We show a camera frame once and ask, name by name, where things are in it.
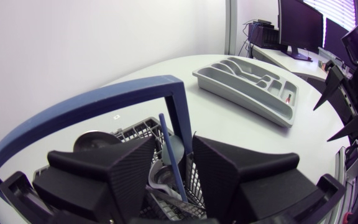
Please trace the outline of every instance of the white table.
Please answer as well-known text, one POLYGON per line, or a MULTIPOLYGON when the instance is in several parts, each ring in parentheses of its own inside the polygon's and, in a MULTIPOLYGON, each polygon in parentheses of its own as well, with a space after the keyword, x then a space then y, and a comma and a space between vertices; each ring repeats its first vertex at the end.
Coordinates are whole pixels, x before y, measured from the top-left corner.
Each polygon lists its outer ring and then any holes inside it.
MULTIPOLYGON (((176 58, 144 68, 109 84, 156 75, 174 75, 185 84, 191 129, 193 132, 196 131, 197 135, 259 152, 274 154, 295 152, 300 156, 299 170, 315 184, 325 173, 334 175, 335 154, 341 146, 348 146, 349 141, 347 138, 341 138, 326 142, 343 127, 332 106, 325 103, 318 110, 313 111, 320 94, 301 78, 284 71, 282 73, 284 78, 299 87, 299 100, 294 125, 290 129, 281 128, 241 106, 198 87, 197 78, 192 75, 192 71, 226 57, 225 55, 195 55, 176 58)), ((265 62, 253 61, 262 67, 281 69, 265 62)), ((75 139, 85 131, 94 129, 116 131, 118 128, 126 128, 150 116, 158 118, 161 112, 166 114, 166 118, 169 117, 163 98, 106 113, 57 131, 9 159, 0 168, 0 178, 5 180, 15 171, 21 170, 31 181, 34 171, 48 164, 48 151, 72 151, 75 139)), ((167 121, 167 124, 172 128, 170 121, 167 121)), ((17 214, 12 214, 14 212, 0 199, 0 221, 14 222, 12 218, 17 217, 17 214)))
POLYGON ((320 81, 325 81, 327 78, 327 74, 318 67, 318 60, 326 62, 327 59, 318 54, 298 49, 299 53, 309 56, 313 60, 312 62, 306 62, 302 60, 295 60, 279 50, 262 49, 256 45, 254 45, 253 48, 254 51, 252 52, 252 55, 255 58, 259 60, 267 58, 279 67, 284 68, 295 75, 305 78, 314 78, 320 81))

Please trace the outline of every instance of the blue rod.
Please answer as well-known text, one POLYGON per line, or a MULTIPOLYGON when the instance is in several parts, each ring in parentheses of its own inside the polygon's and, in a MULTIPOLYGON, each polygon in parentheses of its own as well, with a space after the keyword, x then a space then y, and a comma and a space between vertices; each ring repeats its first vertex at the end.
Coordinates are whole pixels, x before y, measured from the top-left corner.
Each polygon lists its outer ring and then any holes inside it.
POLYGON ((179 167, 175 159, 175 156, 173 155, 171 140, 169 139, 168 128, 167 128, 167 124, 165 123, 164 114, 160 113, 158 116, 160 118, 162 134, 164 135, 164 140, 165 143, 167 144, 167 149, 168 149, 169 159, 171 160, 171 164, 172 164, 173 174, 175 175, 175 182, 177 183, 181 199, 184 202, 187 202, 185 188, 183 187, 183 182, 181 181, 181 177, 180 177, 179 167))

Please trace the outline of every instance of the blue frame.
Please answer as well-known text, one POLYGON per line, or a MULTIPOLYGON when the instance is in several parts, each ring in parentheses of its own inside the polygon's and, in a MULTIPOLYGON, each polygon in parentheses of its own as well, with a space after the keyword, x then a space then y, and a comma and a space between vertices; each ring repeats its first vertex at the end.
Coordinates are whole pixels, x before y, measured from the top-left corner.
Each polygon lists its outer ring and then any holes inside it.
MULTIPOLYGON (((98 88, 33 116, 0 142, 0 167, 23 148, 55 131, 113 110, 161 97, 165 97, 173 132, 182 139, 187 155, 192 152, 192 148, 185 86, 174 76, 162 75, 98 88)), ((0 197, 5 200, 1 190, 0 197)))

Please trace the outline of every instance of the gray tray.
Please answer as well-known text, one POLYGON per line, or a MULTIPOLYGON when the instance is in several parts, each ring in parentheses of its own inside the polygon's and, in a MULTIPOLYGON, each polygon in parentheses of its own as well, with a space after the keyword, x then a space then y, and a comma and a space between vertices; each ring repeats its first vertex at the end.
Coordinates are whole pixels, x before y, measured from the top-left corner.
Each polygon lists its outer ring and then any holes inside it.
POLYGON ((298 87, 277 73, 228 57, 197 69, 198 86, 241 105, 283 127, 292 127, 298 87))

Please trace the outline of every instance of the window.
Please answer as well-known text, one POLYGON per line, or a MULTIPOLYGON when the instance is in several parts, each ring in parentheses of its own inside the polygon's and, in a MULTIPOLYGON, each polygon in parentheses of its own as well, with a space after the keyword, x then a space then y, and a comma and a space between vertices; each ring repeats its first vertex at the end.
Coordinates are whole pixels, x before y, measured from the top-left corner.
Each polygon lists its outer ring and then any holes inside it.
POLYGON ((304 0, 303 2, 347 30, 356 26, 353 0, 304 0))

